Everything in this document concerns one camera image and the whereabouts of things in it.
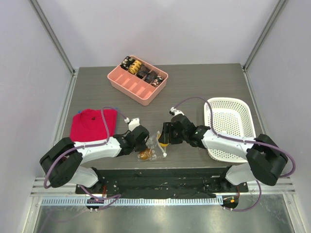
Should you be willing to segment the dark brown sock roll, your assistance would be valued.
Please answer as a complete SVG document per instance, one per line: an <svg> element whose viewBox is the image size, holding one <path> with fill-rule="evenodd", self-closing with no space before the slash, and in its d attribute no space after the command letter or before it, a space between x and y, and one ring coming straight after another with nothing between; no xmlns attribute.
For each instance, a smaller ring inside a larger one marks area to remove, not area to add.
<svg viewBox="0 0 311 233"><path fill-rule="evenodd" d="M139 77L140 79L143 79L149 72L150 69L147 66L141 65L136 76Z"/></svg>

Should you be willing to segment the clear zip top bag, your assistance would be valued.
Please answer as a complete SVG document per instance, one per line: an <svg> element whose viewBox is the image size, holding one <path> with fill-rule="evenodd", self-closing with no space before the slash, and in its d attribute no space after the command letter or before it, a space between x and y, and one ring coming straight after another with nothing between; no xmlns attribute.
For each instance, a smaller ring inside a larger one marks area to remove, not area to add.
<svg viewBox="0 0 311 233"><path fill-rule="evenodd" d="M160 132L157 131L155 134L150 136L146 142L147 149L152 149L153 157L151 161L154 161L157 159L163 159L167 157L166 147L163 148L160 146L159 138L160 138Z"/></svg>

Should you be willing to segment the pink divided tray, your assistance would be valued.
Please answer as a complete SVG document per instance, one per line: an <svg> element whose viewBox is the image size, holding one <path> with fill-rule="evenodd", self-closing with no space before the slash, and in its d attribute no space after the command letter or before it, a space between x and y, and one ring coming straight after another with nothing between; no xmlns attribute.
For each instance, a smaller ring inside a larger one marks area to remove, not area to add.
<svg viewBox="0 0 311 233"><path fill-rule="evenodd" d="M151 83L144 81L146 76L143 79L140 79L136 76L136 74L133 75L128 70L122 69L120 64L107 75L107 78L114 88L129 96L141 105L147 106L166 86L169 75L165 71L136 56L130 55L130 57L135 60L139 60L142 65L147 66L150 69L150 72L152 70L155 71L157 75L160 75L164 79L164 81L157 88L155 88L151 85Z"/></svg>

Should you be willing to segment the white perforated basket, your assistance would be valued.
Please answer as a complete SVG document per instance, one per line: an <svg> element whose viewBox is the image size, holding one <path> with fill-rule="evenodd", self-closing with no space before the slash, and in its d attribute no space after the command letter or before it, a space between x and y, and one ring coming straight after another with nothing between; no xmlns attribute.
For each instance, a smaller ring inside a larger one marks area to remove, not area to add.
<svg viewBox="0 0 311 233"><path fill-rule="evenodd" d="M218 133L256 137L249 106L240 99L217 97L204 104L204 122Z"/></svg>

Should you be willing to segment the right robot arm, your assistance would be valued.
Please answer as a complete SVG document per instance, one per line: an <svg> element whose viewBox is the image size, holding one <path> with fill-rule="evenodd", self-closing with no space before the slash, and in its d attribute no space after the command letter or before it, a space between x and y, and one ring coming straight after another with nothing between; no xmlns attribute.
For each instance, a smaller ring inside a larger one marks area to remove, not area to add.
<svg viewBox="0 0 311 233"><path fill-rule="evenodd" d="M265 134L250 140L220 135L209 126L195 126L183 114L175 115L163 124L158 140L163 145L186 142L195 148L220 150L245 159L245 163L229 167L220 178L220 188L226 192L255 180L274 186L288 162L285 153Z"/></svg>

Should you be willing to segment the brown orange fake fruit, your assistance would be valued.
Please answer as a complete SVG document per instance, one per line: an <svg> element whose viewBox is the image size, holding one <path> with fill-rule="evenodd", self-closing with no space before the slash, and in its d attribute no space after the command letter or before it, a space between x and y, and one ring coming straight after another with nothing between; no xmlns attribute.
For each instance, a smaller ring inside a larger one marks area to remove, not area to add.
<svg viewBox="0 0 311 233"><path fill-rule="evenodd" d="M145 160L151 160L153 157L152 149L146 149L145 151L141 151L138 154L138 159L145 161Z"/></svg>

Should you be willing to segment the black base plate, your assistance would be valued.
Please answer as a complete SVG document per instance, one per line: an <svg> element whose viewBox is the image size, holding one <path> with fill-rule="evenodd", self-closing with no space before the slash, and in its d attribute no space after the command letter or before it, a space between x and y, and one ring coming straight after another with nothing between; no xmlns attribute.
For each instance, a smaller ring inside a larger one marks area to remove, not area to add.
<svg viewBox="0 0 311 233"><path fill-rule="evenodd" d="M247 183L225 180L226 167L97 170L91 194L120 194L125 199L206 198L219 193L248 192Z"/></svg>

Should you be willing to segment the aluminium frame post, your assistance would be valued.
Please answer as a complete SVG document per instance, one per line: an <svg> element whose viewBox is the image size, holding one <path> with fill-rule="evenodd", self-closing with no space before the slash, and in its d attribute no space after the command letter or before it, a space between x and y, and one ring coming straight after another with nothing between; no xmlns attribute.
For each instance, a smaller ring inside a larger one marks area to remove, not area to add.
<svg viewBox="0 0 311 233"><path fill-rule="evenodd" d="M43 28L45 29L48 37L52 41L56 51L60 55L62 61L64 62L65 66L69 70L70 74L73 76L76 73L76 69L72 66L71 62L69 61L68 56L66 55L59 39L57 38L51 24L48 21L43 9L41 8L40 4L37 0L29 0L31 7L33 8L34 12L36 13L38 19L40 20Z"/></svg>
<svg viewBox="0 0 311 233"><path fill-rule="evenodd" d="M259 52L261 46L263 45L264 41L267 39L270 31L274 27L277 19L280 17L282 11L286 7L288 0L278 0L274 9L272 10L267 22L265 23L263 30L261 31L254 47L252 48L245 64L242 66L244 72L247 72L250 68L253 60L255 59L257 53Z"/></svg>

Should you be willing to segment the red folded cloth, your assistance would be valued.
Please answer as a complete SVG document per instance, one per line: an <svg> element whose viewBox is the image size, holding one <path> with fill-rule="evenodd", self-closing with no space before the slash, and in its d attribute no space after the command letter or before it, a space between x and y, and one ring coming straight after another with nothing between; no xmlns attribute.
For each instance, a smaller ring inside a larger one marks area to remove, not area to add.
<svg viewBox="0 0 311 233"><path fill-rule="evenodd" d="M113 136L116 130L117 111L104 110L109 135ZM69 137L74 142L91 142L108 138L103 122L101 110L85 109L72 119Z"/></svg>

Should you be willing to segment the left aluminium frame post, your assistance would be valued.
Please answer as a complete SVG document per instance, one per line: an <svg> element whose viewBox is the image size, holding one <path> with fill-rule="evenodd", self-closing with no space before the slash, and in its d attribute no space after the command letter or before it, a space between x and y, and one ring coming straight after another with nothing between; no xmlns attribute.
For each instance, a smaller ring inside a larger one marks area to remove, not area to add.
<svg viewBox="0 0 311 233"><path fill-rule="evenodd" d="M65 66L69 70L70 74L73 76L76 73L76 69L72 66L71 62L69 61L68 56L66 55L59 39L57 38L51 24L48 21L43 9L41 8L40 4L37 0L29 0L31 7L33 8L34 12L36 13L38 19L40 20L43 28L45 29L48 37L52 41L56 51L60 55L62 61L64 62Z"/></svg>

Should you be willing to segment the yellow black sock roll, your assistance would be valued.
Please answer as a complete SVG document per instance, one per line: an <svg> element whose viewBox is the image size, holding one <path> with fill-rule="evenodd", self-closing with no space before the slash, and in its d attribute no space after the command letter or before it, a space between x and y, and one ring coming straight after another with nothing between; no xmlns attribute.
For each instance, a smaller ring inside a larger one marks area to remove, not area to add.
<svg viewBox="0 0 311 233"><path fill-rule="evenodd" d="M137 72L139 71L140 67L141 67L142 63L139 60L135 60L129 67L128 71L135 75L137 74Z"/></svg>

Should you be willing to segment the black spotted sock roll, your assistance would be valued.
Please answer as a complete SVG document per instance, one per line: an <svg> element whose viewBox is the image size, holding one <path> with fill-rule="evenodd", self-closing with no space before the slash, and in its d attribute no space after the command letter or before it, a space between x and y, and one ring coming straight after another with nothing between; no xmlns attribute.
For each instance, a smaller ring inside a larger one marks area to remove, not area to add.
<svg viewBox="0 0 311 233"><path fill-rule="evenodd" d="M163 81L164 79L160 75L157 75L155 79L151 82L151 85L157 88Z"/></svg>

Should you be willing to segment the black floral sock roll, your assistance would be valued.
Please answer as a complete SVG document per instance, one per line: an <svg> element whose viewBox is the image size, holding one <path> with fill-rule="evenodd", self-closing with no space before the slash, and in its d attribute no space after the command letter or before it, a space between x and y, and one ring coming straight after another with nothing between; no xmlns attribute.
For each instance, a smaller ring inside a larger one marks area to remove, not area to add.
<svg viewBox="0 0 311 233"><path fill-rule="evenodd" d="M124 70L128 70L129 67L132 65L132 63L135 61L134 58L130 57L130 56L126 56L122 63L120 64L120 67Z"/></svg>

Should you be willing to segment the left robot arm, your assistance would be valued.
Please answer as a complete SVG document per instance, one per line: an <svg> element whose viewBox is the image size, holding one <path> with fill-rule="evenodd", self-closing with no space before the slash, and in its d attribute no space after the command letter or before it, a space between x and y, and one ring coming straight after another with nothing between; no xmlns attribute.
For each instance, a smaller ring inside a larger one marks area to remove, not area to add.
<svg viewBox="0 0 311 233"><path fill-rule="evenodd" d="M62 138L39 161L46 174L44 187L59 188L71 183L94 194L100 193L104 178L98 169L85 168L82 164L144 151L148 138L149 131L141 125L99 141L74 142L69 137Z"/></svg>

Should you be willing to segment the right aluminium frame post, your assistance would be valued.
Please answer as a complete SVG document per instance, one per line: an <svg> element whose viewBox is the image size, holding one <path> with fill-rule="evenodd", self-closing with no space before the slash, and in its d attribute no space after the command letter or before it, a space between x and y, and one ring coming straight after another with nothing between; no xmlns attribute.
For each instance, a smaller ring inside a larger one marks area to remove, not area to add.
<svg viewBox="0 0 311 233"><path fill-rule="evenodd" d="M282 11L286 7L288 0L278 0L274 9L272 10L267 22L265 23L263 30L261 31L254 47L252 48L245 64L242 66L244 72L247 72L250 68L253 60L255 59L257 53L259 52L261 46L263 45L264 41L267 39L270 31L274 27L277 19L280 17Z"/></svg>

